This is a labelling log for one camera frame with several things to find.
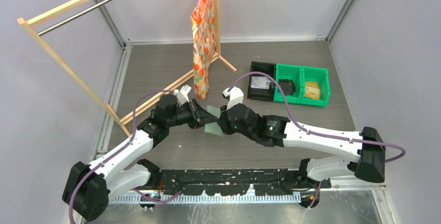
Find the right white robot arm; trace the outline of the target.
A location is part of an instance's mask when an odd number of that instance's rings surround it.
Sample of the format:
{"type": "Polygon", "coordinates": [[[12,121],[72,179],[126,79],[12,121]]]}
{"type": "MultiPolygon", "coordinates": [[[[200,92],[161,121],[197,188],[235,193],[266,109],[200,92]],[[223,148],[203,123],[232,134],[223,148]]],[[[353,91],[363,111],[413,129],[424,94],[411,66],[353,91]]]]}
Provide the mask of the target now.
{"type": "Polygon", "coordinates": [[[372,182],[385,181],[385,147],[376,129],[337,131],[295,122],[277,115],[259,115],[239,103],[223,106],[217,121],[226,135],[242,134],[265,147],[294,147],[325,152],[324,159],[302,159],[297,182],[304,188],[331,177],[354,175],[372,182]]]}

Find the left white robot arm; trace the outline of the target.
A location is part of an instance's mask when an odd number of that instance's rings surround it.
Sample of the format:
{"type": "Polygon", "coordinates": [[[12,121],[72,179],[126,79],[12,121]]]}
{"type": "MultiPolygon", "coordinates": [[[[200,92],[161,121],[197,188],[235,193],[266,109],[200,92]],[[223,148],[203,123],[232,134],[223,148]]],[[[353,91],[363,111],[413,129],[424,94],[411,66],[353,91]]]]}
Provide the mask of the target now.
{"type": "Polygon", "coordinates": [[[188,125],[198,129],[217,120],[217,115],[195,99],[181,100],[173,94],[161,96],[150,116],[116,148],[88,164],[79,161],[72,166],[62,194],[62,200],[69,206],[70,223],[75,222],[74,213],[94,221],[110,200],[126,191],[140,186],[155,189],[160,181],[156,165],[141,162],[130,169],[127,166],[163,141],[171,127],[188,125]]]}

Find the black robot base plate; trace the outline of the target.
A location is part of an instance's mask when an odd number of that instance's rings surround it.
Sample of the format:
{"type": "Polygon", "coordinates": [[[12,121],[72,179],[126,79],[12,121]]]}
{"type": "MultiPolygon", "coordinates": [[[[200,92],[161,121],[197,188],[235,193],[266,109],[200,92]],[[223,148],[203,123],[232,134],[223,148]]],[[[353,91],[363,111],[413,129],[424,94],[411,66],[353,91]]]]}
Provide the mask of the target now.
{"type": "Polygon", "coordinates": [[[258,196],[289,195],[315,190],[318,182],[301,177],[297,170],[267,169],[163,169],[153,174],[144,186],[136,189],[160,191],[163,194],[200,196],[245,195],[253,190],[258,196]]]}

